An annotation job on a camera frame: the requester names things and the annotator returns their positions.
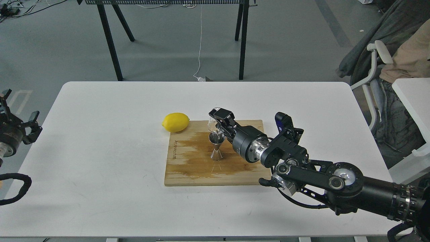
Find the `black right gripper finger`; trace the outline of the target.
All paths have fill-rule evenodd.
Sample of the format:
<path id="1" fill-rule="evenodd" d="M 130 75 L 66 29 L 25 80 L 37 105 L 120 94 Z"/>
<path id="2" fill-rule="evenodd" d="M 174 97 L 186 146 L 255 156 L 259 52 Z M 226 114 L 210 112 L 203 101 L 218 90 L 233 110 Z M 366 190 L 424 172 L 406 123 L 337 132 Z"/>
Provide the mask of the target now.
<path id="1" fill-rule="evenodd" d="M 218 127 L 219 131 L 223 133 L 225 138 L 232 144 L 234 138 L 235 138 L 235 126 L 227 126 L 227 127 Z"/>
<path id="2" fill-rule="evenodd" d="M 209 115 L 215 118 L 222 127 L 235 126 L 234 115 L 231 111 L 223 108 L 213 108 Z"/>

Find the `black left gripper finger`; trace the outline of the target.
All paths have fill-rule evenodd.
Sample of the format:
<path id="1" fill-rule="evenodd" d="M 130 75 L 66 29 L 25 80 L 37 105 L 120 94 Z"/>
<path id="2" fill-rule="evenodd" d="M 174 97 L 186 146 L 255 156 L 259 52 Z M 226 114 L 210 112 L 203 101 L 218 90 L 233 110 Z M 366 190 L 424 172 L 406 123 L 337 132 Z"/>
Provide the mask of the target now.
<path id="1" fill-rule="evenodd" d="M 39 114 L 39 111 L 32 112 L 28 122 L 22 124 L 25 134 L 23 136 L 23 143 L 25 145 L 33 144 L 34 142 L 36 142 L 43 130 L 43 128 L 38 124 L 37 121 Z M 26 134 L 26 128 L 30 128 L 31 131 L 29 134 Z"/>
<path id="2" fill-rule="evenodd" d="M 6 89 L 0 95 L 0 122 L 2 124 L 10 124 L 11 123 L 11 115 L 10 108 L 7 105 L 7 98 L 11 94 L 11 89 Z"/>

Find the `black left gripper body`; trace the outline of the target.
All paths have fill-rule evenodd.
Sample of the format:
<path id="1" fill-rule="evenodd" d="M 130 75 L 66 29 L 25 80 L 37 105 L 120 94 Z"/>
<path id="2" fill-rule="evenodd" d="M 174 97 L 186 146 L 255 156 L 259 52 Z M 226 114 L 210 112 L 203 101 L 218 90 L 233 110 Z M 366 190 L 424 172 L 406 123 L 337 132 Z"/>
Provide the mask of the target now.
<path id="1" fill-rule="evenodd" d="M 9 157 L 15 155 L 23 140 L 23 133 L 9 124 L 0 126 L 0 156 Z"/>

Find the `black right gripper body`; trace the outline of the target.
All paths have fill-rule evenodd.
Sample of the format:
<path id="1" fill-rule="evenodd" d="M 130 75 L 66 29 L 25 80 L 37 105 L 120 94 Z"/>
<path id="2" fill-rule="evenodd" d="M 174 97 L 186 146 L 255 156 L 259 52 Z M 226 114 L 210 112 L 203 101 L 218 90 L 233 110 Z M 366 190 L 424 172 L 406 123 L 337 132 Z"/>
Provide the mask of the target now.
<path id="1" fill-rule="evenodd" d="M 269 147 L 267 135 L 253 126 L 236 125 L 233 149 L 249 163 L 261 159 L 261 155 Z"/>

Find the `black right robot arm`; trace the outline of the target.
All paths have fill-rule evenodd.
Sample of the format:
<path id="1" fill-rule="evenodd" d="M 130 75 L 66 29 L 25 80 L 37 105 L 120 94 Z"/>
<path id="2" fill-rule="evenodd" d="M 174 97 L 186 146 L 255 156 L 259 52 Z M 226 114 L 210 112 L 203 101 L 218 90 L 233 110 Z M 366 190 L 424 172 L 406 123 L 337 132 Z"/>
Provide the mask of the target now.
<path id="1" fill-rule="evenodd" d="M 359 209 L 399 221 L 387 233 L 390 242 L 409 228 L 421 241 L 429 241 L 429 186 L 415 187 L 366 177 L 347 162 L 311 160 L 299 146 L 303 129 L 295 128 L 290 116 L 278 112 L 278 135 L 268 138 L 253 126 L 241 126 L 229 110 L 214 108 L 209 116 L 215 127 L 249 163 L 261 162 L 271 178 L 259 183 L 275 187 L 290 202 L 310 209 L 330 208 L 336 215 Z"/>

